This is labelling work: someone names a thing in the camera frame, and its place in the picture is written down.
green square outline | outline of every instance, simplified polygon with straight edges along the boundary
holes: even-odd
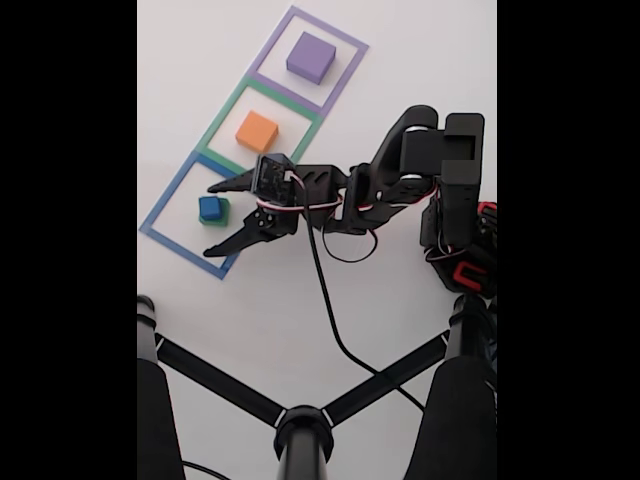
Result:
[[[242,95],[242,93],[245,91],[246,88],[253,88],[258,93],[263,94],[264,96],[278,102],[279,104],[287,107],[288,109],[293,110],[294,112],[311,120],[311,125],[309,125],[309,128],[307,129],[304,136],[302,137],[302,140],[300,140],[300,143],[298,144],[296,149],[293,151],[293,154],[289,159],[294,164],[297,164],[300,161],[300,157],[302,157],[302,154],[311,143],[311,140],[313,140],[313,137],[315,137],[316,133],[318,133],[318,129],[320,128],[320,125],[322,125],[322,122],[324,121],[324,117],[321,117],[320,114],[314,113],[311,110],[303,107],[302,105],[299,105],[298,103],[291,100],[289,97],[282,95],[281,93],[278,93],[275,90],[272,90],[271,88],[267,87],[266,85],[263,85],[262,83],[258,82],[257,80],[249,76],[244,76],[242,80],[240,80],[240,83],[238,83],[236,88],[233,90],[233,92],[231,93],[231,95],[229,96],[225,104],[222,106],[222,108],[220,109],[216,117],[213,119],[213,122],[211,123],[207,131],[204,133],[204,135],[196,145],[195,151],[204,155],[210,160],[213,160],[214,162],[219,163],[223,167],[228,168],[229,170],[231,170],[232,172],[238,175],[247,171],[245,168],[241,167],[235,162],[232,162],[224,155],[221,155],[218,152],[211,150],[207,146],[208,143],[213,138],[213,136],[218,131],[218,129],[220,128],[220,125],[222,125],[222,122],[224,122],[225,118],[227,118],[227,115],[229,115],[229,112],[231,111],[233,106],[236,104],[236,102],[240,98],[240,95]]]

cube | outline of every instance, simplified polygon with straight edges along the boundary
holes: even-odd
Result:
[[[226,198],[220,198],[219,200],[221,209],[220,218],[218,220],[205,220],[204,218],[202,218],[202,216],[200,216],[198,218],[198,220],[200,220],[200,223],[202,223],[203,225],[213,225],[215,227],[227,226],[227,224],[229,223],[229,211],[231,209],[231,204]]]
[[[287,57],[287,70],[320,85],[335,58],[336,47],[303,32]]]
[[[278,124],[251,110],[236,132],[236,141],[256,153],[267,153],[278,136]]]
[[[200,197],[200,218],[204,220],[222,218],[222,205],[218,197]]]

square frame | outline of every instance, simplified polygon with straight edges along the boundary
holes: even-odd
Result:
[[[265,58],[267,58],[267,55],[269,55],[269,52],[271,52],[274,45],[276,44],[276,42],[278,41],[282,33],[285,31],[285,29],[287,28],[287,26],[289,25],[289,22],[291,22],[293,17],[299,17],[305,22],[308,22],[311,25],[314,25],[324,30],[325,32],[333,35],[334,37],[337,37],[340,40],[350,45],[353,45],[357,49],[356,54],[351,59],[351,62],[349,63],[349,65],[347,65],[347,68],[342,73],[342,76],[336,83],[335,87],[333,87],[333,90],[331,91],[331,93],[329,94],[329,97],[327,98],[327,100],[324,102],[323,105],[316,105],[315,103],[311,102],[310,100],[307,100],[303,96],[291,91],[284,85],[281,85],[278,82],[275,82],[265,77],[261,73],[258,73],[258,69],[260,68],[260,65],[262,65],[262,62],[264,62]],[[298,7],[291,7],[287,11],[287,13],[284,15],[282,20],[280,20],[280,23],[278,24],[276,29],[273,31],[273,33],[269,37],[269,40],[267,40],[267,43],[264,45],[264,47],[262,47],[262,50],[260,50],[260,53],[258,54],[256,59],[253,61],[251,66],[249,67],[249,70],[247,70],[246,75],[248,77],[251,77],[252,79],[257,80],[261,84],[266,85],[273,91],[288,97],[289,99],[293,100],[297,104],[304,106],[308,110],[315,112],[321,115],[322,117],[326,117],[329,111],[331,110],[331,108],[333,107],[333,105],[338,100],[338,97],[344,90],[344,87],[347,85],[347,83],[353,76],[354,72],[358,68],[358,65],[360,65],[360,62],[364,58],[364,54],[367,52],[368,49],[369,49],[369,46],[367,44],[352,37],[351,35],[344,33],[342,30],[338,30],[337,28],[332,27],[328,23],[323,22],[322,20],[314,17],[313,15],[310,15],[304,10],[300,10]]]
[[[213,119],[213,122],[211,123],[207,131],[204,133],[204,135],[202,136],[198,144],[196,145],[195,151],[213,160],[214,162],[219,163],[221,166],[232,171],[234,175],[240,175],[241,173],[244,173],[247,171],[245,168],[238,165],[234,161],[228,159],[224,155],[208,147],[209,142],[211,141],[213,136],[216,134],[216,132],[218,131],[218,129],[220,128],[224,120],[227,118],[227,116],[229,115],[229,112],[231,112],[231,110],[233,109],[234,105],[236,104],[236,102],[238,101],[242,93],[247,88],[252,88],[256,90],[258,93],[264,95],[265,97],[280,103],[281,105],[287,107],[289,110],[292,110],[295,113],[298,113],[311,121],[311,125],[309,125],[309,128],[304,134],[304,137],[302,137],[302,140],[300,141],[295,151],[291,155],[291,158],[289,159],[294,164],[297,164],[300,161],[300,157],[302,157],[302,154],[311,143],[311,140],[313,140],[313,137],[315,137],[316,133],[318,132],[318,129],[322,125],[322,121],[324,120],[324,118],[318,115],[317,113],[314,113],[311,110],[305,108],[304,106],[299,105],[294,100],[287,97],[286,95],[283,95],[282,93],[272,90],[266,85],[261,84],[256,79],[248,77],[246,75],[242,78],[238,86],[231,93],[231,95],[229,96],[229,99],[222,106],[222,109],[220,109],[220,112],[218,112],[218,115],[216,115],[216,117]]]
[[[232,172],[228,168],[217,164],[216,162],[212,161],[210,158],[207,158],[206,156],[194,150],[193,152],[191,152],[191,155],[189,155],[187,160],[182,164],[176,176],[173,177],[173,180],[171,180],[171,183],[169,184],[169,186],[165,189],[160,199],[156,202],[154,207],[151,209],[151,212],[149,212],[149,215],[147,215],[147,218],[144,220],[144,222],[142,222],[142,225],[140,226],[139,230],[141,233],[144,233],[148,237],[153,238],[156,242],[167,247],[172,252],[177,253],[185,260],[188,260],[189,262],[193,263],[197,267],[202,268],[206,272],[212,275],[215,275],[220,280],[222,280],[227,275],[227,273],[231,269],[231,266],[233,265],[233,263],[238,258],[238,255],[240,254],[228,256],[227,258],[225,258],[224,262],[222,263],[222,266],[217,267],[215,265],[212,265],[208,261],[206,261],[201,256],[196,255],[190,250],[187,250],[182,245],[174,242],[169,237],[163,235],[162,233],[158,232],[153,228],[153,223],[158,219],[158,217],[160,216],[160,213],[162,213],[162,210],[164,210],[164,207],[167,206],[167,203],[169,203],[169,200],[171,200],[171,197],[173,196],[175,191],[178,189],[178,187],[182,183],[182,180],[184,180],[184,178],[187,176],[187,174],[191,170],[191,167],[193,167],[196,163],[199,163],[207,167],[208,169],[212,170],[213,172],[219,175],[222,175],[225,178],[232,178],[236,176],[236,173]]]
[[[344,70],[344,72],[342,72],[342,75],[331,90],[331,93],[327,97],[327,100],[321,106],[314,104],[310,100],[305,99],[301,95],[298,95],[285,86],[280,85],[279,83],[274,82],[273,80],[270,80],[269,78],[257,72],[262,62],[265,60],[269,52],[272,50],[273,46],[285,31],[289,22],[296,16],[356,48],[355,55],[347,65],[347,68]],[[304,12],[303,10],[300,10],[297,7],[291,7],[285,13],[282,20],[280,20],[280,23],[278,23],[278,25],[276,26],[276,29],[269,37],[267,43],[262,47],[260,53],[249,67],[249,70],[240,80],[223,107],[220,109],[213,122],[196,145],[195,149],[182,164],[174,178],[171,180],[171,182],[161,195],[160,199],[153,206],[151,212],[149,212],[144,222],[142,222],[139,231],[147,235],[148,237],[151,237],[172,252],[180,255],[190,263],[214,275],[220,280],[223,280],[238,258],[239,254],[226,257],[224,262],[222,263],[222,266],[217,267],[216,265],[213,265],[206,261],[200,255],[191,252],[182,245],[155,230],[153,228],[154,222],[160,216],[160,213],[164,210],[175,191],[178,189],[184,178],[196,163],[200,163],[213,172],[222,175],[224,178],[232,178],[247,171],[242,166],[236,164],[232,160],[226,158],[224,155],[208,147],[209,142],[216,134],[220,126],[225,121],[226,117],[229,115],[229,112],[231,112],[234,105],[247,88],[256,90],[258,93],[277,103],[280,103],[284,107],[300,114],[301,116],[311,121],[311,124],[302,137],[300,143],[296,146],[290,158],[290,160],[294,164],[297,164],[300,161],[303,153],[313,140],[314,136],[318,132],[318,129],[324,121],[324,118],[336,103],[347,82],[351,79],[353,73],[359,66],[368,48],[368,45],[355,39],[354,37],[351,37],[350,35],[347,35],[337,28],[332,27],[328,23],[323,22],[322,20]]]

blue square outline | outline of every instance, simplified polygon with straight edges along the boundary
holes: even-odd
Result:
[[[169,237],[161,234],[153,228],[154,222],[158,219],[158,217],[162,213],[162,210],[164,210],[164,207],[167,206],[167,203],[169,203],[169,200],[171,200],[171,197],[173,196],[175,191],[178,189],[184,178],[196,163],[199,163],[200,165],[207,167],[209,170],[222,175],[224,178],[233,178],[237,176],[236,173],[232,172],[228,168],[223,167],[210,158],[196,152],[195,150],[192,151],[180,167],[180,170],[178,170],[178,173],[176,173],[176,175],[173,177],[173,180],[171,180],[171,182],[169,183],[169,186],[167,186],[163,194],[160,196],[160,199],[153,206],[151,212],[149,212],[149,215],[147,215],[147,218],[145,218],[144,222],[142,222],[142,225],[138,230],[141,233],[147,235],[149,238],[154,239],[159,244],[165,246],[172,252],[180,255],[185,260],[193,263],[195,266],[200,267],[206,272],[218,277],[220,280],[223,280],[233,266],[233,263],[238,258],[238,255],[240,255],[239,253],[236,253],[235,255],[229,255],[227,258],[225,258],[221,267],[216,267],[215,265],[207,262],[200,255],[196,255],[190,250],[187,250],[182,245],[174,242]]]

robotic arm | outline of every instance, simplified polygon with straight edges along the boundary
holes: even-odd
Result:
[[[287,176],[294,172],[312,206],[306,220],[326,233],[364,235],[433,194],[421,225],[426,261],[448,289],[491,298],[497,294],[497,206],[478,203],[483,135],[480,114],[450,114],[438,130],[438,113],[416,105],[389,130],[373,161],[351,167],[349,176],[333,165],[295,166],[282,154],[260,155],[254,169],[209,187],[209,193],[250,191],[259,201],[244,227],[204,256],[228,256],[296,233],[304,213],[302,188]]]

